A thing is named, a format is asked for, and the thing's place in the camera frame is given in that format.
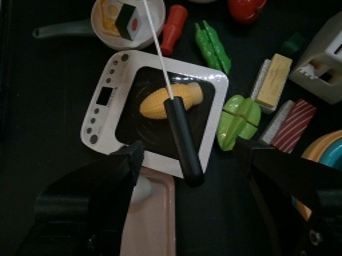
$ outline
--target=toy food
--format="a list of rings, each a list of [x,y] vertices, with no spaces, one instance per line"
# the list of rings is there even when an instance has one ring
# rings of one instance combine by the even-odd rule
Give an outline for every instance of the toy food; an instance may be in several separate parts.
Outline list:
[[[284,153],[291,153],[296,142],[306,130],[306,127],[314,117],[316,107],[303,99],[295,102],[295,105],[280,125],[280,128],[271,140],[271,145]]]
[[[332,167],[331,165],[323,162],[323,155],[328,151],[328,147],[334,145],[335,142],[340,141],[340,138],[342,138],[342,130],[334,131],[323,135],[322,137],[319,137],[306,148],[302,154],[302,158],[311,160],[314,162],[319,162],[320,164],[324,164]],[[295,207],[300,215],[303,216],[304,220],[307,221],[311,216],[311,210],[299,200],[295,200]]]
[[[140,29],[136,7],[118,0],[100,0],[102,33],[133,40]]]
[[[265,0],[227,0],[232,19],[240,24],[251,24],[260,16]]]
[[[203,101],[203,93],[197,83],[172,84],[173,96],[183,98],[184,108],[188,110]],[[140,104],[140,113],[151,119],[165,119],[164,101],[169,98],[165,88],[160,88]]]
[[[287,80],[292,60],[275,53],[265,72],[255,101],[263,106],[272,108],[277,105],[283,87]]]
[[[172,55],[173,45],[183,32],[187,15],[188,12],[183,5],[175,4],[171,6],[167,22],[163,28],[163,42],[160,45],[160,50],[164,56]]]
[[[231,59],[225,54],[216,30],[203,21],[204,29],[195,23],[195,42],[209,68],[220,70],[225,75],[231,69]]]
[[[216,139],[223,151],[232,150],[236,137],[249,139],[257,130],[260,107],[251,98],[235,95],[227,101],[220,114]]]

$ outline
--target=dark table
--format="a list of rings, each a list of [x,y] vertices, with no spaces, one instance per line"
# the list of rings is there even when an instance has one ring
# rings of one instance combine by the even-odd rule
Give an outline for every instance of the dark table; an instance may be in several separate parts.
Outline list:
[[[232,59],[227,99],[249,95],[260,64],[293,33],[307,39],[300,56],[326,20],[342,10],[339,0],[269,0],[251,26],[229,18],[225,1],[187,7],[189,17],[172,58],[205,66],[193,41],[193,23],[205,19],[216,29]],[[106,63],[114,53],[97,38],[36,40],[34,28],[85,19],[93,0],[1,0],[1,163],[0,255],[10,256],[33,223],[34,199],[58,177],[102,155],[85,147],[80,127]],[[155,53],[155,47],[144,49]],[[328,105],[287,81],[280,104],[306,99],[318,107],[292,154],[342,127],[342,105]],[[273,114],[263,115],[255,138]],[[271,255],[264,222],[231,152],[216,142],[205,182],[189,188],[175,178],[176,253],[179,256]]]

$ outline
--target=plastic toy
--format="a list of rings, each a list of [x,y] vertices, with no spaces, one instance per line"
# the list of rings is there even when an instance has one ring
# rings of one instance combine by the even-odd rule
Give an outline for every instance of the plastic toy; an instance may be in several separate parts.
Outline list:
[[[267,128],[264,129],[261,136],[259,137],[259,142],[261,144],[264,144],[264,145],[271,144],[272,138],[279,131],[280,125],[284,122],[292,107],[293,107],[293,102],[291,100],[288,100],[281,105],[279,111],[276,112],[276,114],[272,118],[272,121],[269,122]]]
[[[215,29],[203,21],[204,29],[195,24],[195,41],[209,68],[220,70],[225,75],[231,69],[231,59],[228,58]]]
[[[253,136],[259,121],[259,105],[251,98],[232,96],[223,107],[216,130],[216,139],[223,151],[232,150],[237,137],[249,139]]]
[[[271,145],[284,153],[291,153],[304,129],[315,114],[316,108],[303,99],[295,102],[295,106],[281,123],[279,131],[272,138]]]
[[[203,90],[203,102],[196,109],[191,109],[196,114],[187,112],[187,117],[192,117],[191,127],[196,127],[192,131],[196,133],[197,155],[205,172],[220,117],[220,111],[216,110],[224,104],[228,79],[220,71],[175,59],[164,58],[164,64],[172,83],[197,82],[200,88],[208,89]],[[167,121],[153,121],[151,124],[151,120],[139,113],[144,98],[164,84],[155,54],[135,50],[114,53],[106,61],[89,99],[80,136],[84,145],[101,154],[109,154],[129,145],[132,138],[143,140],[143,166],[184,178],[176,151],[169,149],[173,137],[169,132],[165,133]]]
[[[342,167],[342,139],[334,141],[334,143],[331,143],[331,145],[327,147],[327,149],[319,159],[319,163],[340,170],[340,167]]]
[[[342,12],[319,30],[288,78],[327,103],[342,100]]]
[[[144,16],[144,6],[141,1],[131,1],[136,7],[136,11],[140,17]],[[153,26],[157,36],[161,33],[165,19],[165,7],[163,0],[148,1],[151,15],[153,19]],[[101,1],[93,1],[90,10],[90,17],[88,19],[68,21],[46,26],[37,27],[32,31],[34,39],[45,40],[57,37],[97,37],[100,41],[114,51],[124,50],[141,50],[153,43],[152,33],[147,22],[140,22],[139,32],[133,40],[127,40],[118,35],[118,31],[114,28],[114,32],[109,30],[113,20],[106,20],[102,23],[101,14]]]
[[[140,29],[136,7],[117,0],[100,1],[102,33],[133,40]]]
[[[323,136],[320,136],[306,148],[303,154],[302,154],[302,158],[312,161],[312,162],[319,162],[330,167],[332,167],[330,164],[323,163],[323,154],[324,152],[327,152],[328,147],[336,142],[340,141],[342,139],[342,130],[338,130],[335,132],[331,132]],[[304,220],[310,219],[311,216],[311,210],[306,207],[306,205],[296,200],[295,201],[295,206],[296,209],[302,215],[302,217],[304,218]]]
[[[167,22],[163,28],[163,41],[160,50],[164,56],[172,55],[173,45],[181,35],[184,22],[187,19],[187,9],[184,6],[176,4],[169,8]]]
[[[260,16],[265,0],[227,0],[232,19],[240,24],[251,24]]]
[[[183,99],[185,110],[203,101],[203,93],[197,83],[189,83],[188,85],[172,84],[171,87],[173,96],[179,96]],[[140,104],[141,115],[151,119],[165,119],[167,115],[163,103],[168,97],[165,88],[160,88],[149,94]]]
[[[256,79],[255,79],[255,82],[253,82],[252,91],[251,91],[251,99],[253,101],[255,101],[255,98],[257,96],[257,93],[259,93],[259,90],[260,90],[260,87],[261,87],[261,84],[263,84],[263,81],[264,81],[264,77],[265,77],[269,65],[271,65],[271,60],[265,59],[261,63],[260,68],[259,68],[259,73],[257,73],[257,76],[256,76]],[[275,111],[276,105],[269,108],[269,107],[267,107],[267,106],[264,106],[263,104],[259,103],[260,110],[265,114],[269,114]]]
[[[279,54],[273,54],[264,80],[255,97],[255,101],[268,108],[275,107],[277,104],[291,63],[291,59]]]
[[[292,58],[304,43],[306,38],[299,33],[292,34],[292,36],[283,42],[277,51],[279,54],[288,58]]]

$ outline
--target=red toy food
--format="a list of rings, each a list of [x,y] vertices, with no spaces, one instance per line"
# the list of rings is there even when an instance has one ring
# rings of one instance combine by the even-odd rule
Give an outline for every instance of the red toy food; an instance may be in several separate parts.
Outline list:
[[[240,24],[251,24],[260,16],[265,0],[227,0],[232,19]]]
[[[171,6],[167,22],[163,28],[163,42],[160,45],[160,50],[164,56],[172,55],[173,45],[183,32],[187,15],[188,12],[184,6],[179,4]]]

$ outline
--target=black surface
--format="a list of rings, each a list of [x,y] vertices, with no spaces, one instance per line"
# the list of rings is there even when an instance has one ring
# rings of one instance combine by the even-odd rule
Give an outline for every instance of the black surface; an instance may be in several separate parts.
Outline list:
[[[6,111],[0,164],[0,255],[10,256],[32,225],[40,191],[65,173],[101,157],[82,145],[78,134],[94,86],[114,51],[96,38],[32,37],[40,26],[89,17],[93,0],[1,2],[8,8],[1,9],[6,21],[1,23],[6,32],[1,42]],[[231,20],[223,0],[205,5],[169,0],[167,10],[173,3],[187,7],[189,17],[172,58],[205,65],[193,41],[193,24],[205,19],[232,59],[227,98],[249,95],[263,60],[271,58],[293,33],[310,42],[327,18],[342,10],[339,0],[273,0],[267,2],[260,20],[245,27]],[[153,46],[144,51],[155,53]],[[342,127],[340,103],[330,106],[287,82],[280,104],[299,98],[318,111],[295,155],[314,139]],[[255,138],[271,118],[272,115],[261,116]],[[232,153],[221,152],[215,142],[204,184],[189,188],[183,180],[176,178],[175,182],[177,255],[269,255],[264,223]]]
[[[171,84],[196,82],[201,89],[201,103],[192,106],[185,112],[195,149],[199,151],[215,89],[209,82],[189,78],[181,74],[168,72],[168,78]],[[136,140],[141,140],[145,150],[177,159],[175,141],[171,136],[172,131],[167,119],[153,120],[145,118],[139,111],[143,100],[164,86],[165,80],[160,69],[143,67],[137,70],[114,130],[114,136],[122,144],[131,144]]]

